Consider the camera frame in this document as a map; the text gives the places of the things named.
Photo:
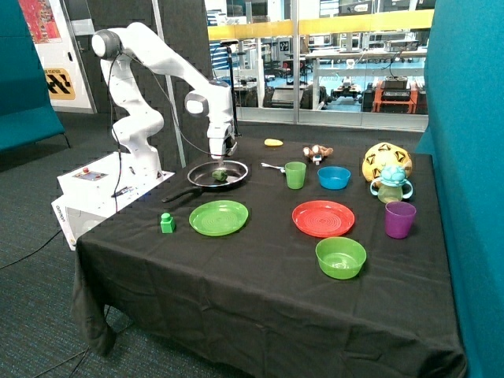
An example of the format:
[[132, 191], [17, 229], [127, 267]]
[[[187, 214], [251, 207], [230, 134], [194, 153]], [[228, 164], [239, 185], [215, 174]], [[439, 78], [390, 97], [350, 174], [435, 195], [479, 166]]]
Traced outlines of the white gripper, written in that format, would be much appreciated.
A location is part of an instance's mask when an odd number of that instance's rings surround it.
[[233, 124], [210, 124], [207, 130], [209, 140], [209, 152], [213, 159], [217, 160], [217, 169], [222, 169], [237, 149], [235, 129]]

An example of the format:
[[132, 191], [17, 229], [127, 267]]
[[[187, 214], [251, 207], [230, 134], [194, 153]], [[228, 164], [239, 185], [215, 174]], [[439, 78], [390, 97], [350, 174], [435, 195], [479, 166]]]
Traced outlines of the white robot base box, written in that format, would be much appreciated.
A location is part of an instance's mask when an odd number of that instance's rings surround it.
[[57, 178], [62, 196], [52, 208], [70, 250], [77, 239], [173, 176], [142, 174], [128, 153], [114, 152]]

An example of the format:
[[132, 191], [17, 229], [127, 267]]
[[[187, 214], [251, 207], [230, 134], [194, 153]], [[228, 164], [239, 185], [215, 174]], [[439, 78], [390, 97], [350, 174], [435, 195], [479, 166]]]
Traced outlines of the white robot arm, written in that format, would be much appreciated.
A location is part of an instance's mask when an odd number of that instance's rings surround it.
[[113, 136], [130, 152], [135, 173], [145, 177], [161, 173], [158, 151], [147, 140], [163, 128], [164, 118], [141, 95], [131, 70], [133, 59], [155, 74], [176, 76], [191, 86], [184, 105], [192, 116], [208, 118], [207, 137], [212, 158], [228, 157], [235, 152], [232, 89], [226, 83], [208, 80], [139, 22], [126, 28], [97, 31], [92, 36], [91, 45], [101, 59], [111, 99], [128, 113], [114, 124]]

